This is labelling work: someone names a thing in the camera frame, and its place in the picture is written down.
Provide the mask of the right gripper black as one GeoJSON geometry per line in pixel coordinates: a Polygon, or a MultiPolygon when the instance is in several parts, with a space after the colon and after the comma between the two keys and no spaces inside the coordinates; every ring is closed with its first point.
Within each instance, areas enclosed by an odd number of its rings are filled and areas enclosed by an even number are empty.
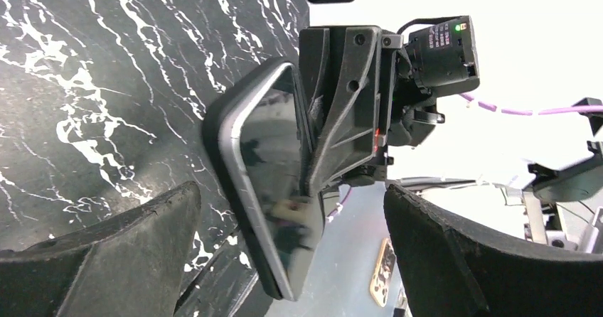
{"type": "Polygon", "coordinates": [[[480,85],[470,16],[417,18],[383,34],[377,26],[305,28],[299,72],[318,135],[306,177],[310,195],[369,162],[375,148],[376,178],[384,181],[394,163],[389,147],[422,144],[446,121],[437,100],[480,85]]]}

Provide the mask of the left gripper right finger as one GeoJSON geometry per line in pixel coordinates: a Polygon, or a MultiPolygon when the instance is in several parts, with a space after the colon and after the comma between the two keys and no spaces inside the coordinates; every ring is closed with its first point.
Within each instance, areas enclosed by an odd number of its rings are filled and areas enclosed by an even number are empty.
{"type": "Polygon", "coordinates": [[[383,209],[414,316],[601,316],[602,256],[528,242],[391,183],[383,209]]]}

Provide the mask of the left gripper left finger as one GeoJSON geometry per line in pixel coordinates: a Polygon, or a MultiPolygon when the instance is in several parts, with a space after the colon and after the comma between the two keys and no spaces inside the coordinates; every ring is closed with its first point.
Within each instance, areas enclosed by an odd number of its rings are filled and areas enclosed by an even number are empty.
{"type": "Polygon", "coordinates": [[[192,181],[77,232],[1,252],[2,316],[172,316],[201,217],[192,181]]]}

